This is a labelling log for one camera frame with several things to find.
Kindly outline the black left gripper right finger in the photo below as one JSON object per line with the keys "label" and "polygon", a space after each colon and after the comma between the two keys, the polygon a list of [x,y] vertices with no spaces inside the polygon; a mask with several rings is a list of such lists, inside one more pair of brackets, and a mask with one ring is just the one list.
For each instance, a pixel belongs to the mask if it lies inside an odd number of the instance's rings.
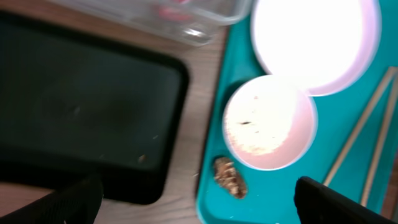
{"label": "black left gripper right finger", "polygon": [[306,176],[296,181],[294,204],[301,224],[395,224]]}

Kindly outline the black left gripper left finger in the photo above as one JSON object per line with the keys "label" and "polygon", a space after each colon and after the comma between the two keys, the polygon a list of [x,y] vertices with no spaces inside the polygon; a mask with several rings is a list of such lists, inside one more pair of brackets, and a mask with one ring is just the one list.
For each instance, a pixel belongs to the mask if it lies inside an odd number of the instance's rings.
{"label": "black left gripper left finger", "polygon": [[102,181],[92,175],[1,217],[1,224],[94,224],[102,200]]}

